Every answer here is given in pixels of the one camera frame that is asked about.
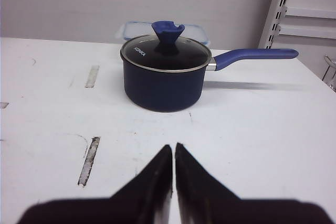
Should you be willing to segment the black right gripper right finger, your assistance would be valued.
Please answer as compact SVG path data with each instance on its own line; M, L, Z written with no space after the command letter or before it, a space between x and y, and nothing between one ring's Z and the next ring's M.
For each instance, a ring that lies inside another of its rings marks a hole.
M242 199L221 184L183 144L175 148L182 223L332 223L320 206L292 199Z

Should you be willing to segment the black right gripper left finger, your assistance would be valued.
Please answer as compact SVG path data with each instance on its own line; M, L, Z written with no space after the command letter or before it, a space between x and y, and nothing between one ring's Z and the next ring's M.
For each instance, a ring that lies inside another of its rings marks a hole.
M52 200L29 207L19 223L168 223L172 197L169 145L109 198Z

